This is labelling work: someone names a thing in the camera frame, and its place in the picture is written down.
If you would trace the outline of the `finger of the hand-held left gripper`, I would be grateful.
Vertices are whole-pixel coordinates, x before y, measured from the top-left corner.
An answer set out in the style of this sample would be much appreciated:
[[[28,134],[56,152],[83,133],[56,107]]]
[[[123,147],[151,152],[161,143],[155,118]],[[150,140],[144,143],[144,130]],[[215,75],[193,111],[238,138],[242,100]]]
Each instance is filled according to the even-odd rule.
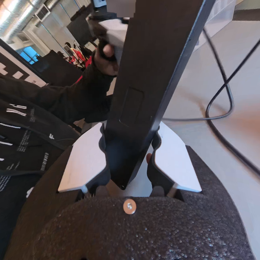
[[[110,19],[99,22],[101,39],[114,46],[116,60],[121,60],[129,19]]]

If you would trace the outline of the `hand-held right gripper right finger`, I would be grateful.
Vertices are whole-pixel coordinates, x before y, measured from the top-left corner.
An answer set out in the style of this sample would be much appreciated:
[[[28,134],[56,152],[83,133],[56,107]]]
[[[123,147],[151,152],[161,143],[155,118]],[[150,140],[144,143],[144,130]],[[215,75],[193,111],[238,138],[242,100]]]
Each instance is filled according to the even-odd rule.
[[[164,192],[170,192],[172,187],[191,192],[202,191],[185,143],[171,128],[161,122],[151,145],[153,152],[147,177],[153,188],[160,186]]]

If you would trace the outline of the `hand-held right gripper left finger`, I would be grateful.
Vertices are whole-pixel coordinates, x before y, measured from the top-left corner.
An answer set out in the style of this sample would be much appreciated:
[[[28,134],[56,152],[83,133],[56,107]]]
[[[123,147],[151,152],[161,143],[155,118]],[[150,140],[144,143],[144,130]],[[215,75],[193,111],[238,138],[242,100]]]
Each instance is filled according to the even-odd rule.
[[[58,187],[58,192],[81,190],[95,193],[106,186],[111,178],[104,123],[97,123],[73,144],[67,165]]]

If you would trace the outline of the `grey multi-port usb hub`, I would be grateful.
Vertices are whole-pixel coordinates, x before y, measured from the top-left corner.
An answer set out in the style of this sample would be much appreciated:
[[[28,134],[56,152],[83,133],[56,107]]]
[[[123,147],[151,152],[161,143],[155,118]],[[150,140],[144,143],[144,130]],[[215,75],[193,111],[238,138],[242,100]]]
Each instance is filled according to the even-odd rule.
[[[136,177],[215,0],[137,0],[105,127],[111,180]]]

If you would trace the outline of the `clear plastic bin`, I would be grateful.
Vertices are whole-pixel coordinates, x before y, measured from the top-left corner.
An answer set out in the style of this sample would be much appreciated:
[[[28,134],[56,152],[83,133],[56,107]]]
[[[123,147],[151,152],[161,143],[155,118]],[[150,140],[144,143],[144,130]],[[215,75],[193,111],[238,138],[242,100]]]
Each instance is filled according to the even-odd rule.
[[[205,29],[211,38],[232,21],[236,0],[216,0],[205,23]]]

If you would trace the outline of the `person's left forearm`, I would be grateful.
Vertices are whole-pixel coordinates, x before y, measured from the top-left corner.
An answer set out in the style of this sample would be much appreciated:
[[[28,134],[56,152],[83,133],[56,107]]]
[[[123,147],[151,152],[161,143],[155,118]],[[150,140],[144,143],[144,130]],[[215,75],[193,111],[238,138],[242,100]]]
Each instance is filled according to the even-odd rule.
[[[107,96],[113,79],[99,70],[97,59],[83,72],[82,78],[72,86],[43,86],[11,77],[1,76],[1,101],[11,98],[11,104],[38,106],[66,124],[85,119],[87,123],[106,121],[112,95]]]

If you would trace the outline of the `person's left hand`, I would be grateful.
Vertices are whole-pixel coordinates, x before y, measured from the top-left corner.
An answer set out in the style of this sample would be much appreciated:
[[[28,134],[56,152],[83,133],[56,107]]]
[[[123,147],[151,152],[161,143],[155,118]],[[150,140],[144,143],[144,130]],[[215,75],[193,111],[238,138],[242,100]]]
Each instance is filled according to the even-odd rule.
[[[100,41],[95,54],[93,57],[93,62],[97,69],[109,76],[117,76],[119,71],[119,65],[117,60],[109,61],[109,58],[114,56],[114,46],[111,44],[105,44],[106,42]]]

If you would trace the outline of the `black display screen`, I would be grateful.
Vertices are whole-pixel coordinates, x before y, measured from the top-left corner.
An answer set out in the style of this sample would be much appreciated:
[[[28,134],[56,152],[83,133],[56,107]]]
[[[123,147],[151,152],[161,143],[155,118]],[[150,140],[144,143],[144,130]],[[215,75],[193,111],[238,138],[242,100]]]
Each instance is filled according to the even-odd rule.
[[[76,13],[70,18],[70,24],[67,29],[73,35],[75,40],[80,46],[85,46],[87,43],[94,43],[97,40],[92,36],[86,18],[93,11],[92,4],[88,6],[83,5]]]

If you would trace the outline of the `black and white marker board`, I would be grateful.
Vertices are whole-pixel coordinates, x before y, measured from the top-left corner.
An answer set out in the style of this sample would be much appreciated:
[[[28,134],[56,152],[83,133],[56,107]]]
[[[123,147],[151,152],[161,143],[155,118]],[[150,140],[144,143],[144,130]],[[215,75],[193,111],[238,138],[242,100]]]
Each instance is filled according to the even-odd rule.
[[[0,73],[43,87],[47,81],[2,39],[0,40]]]

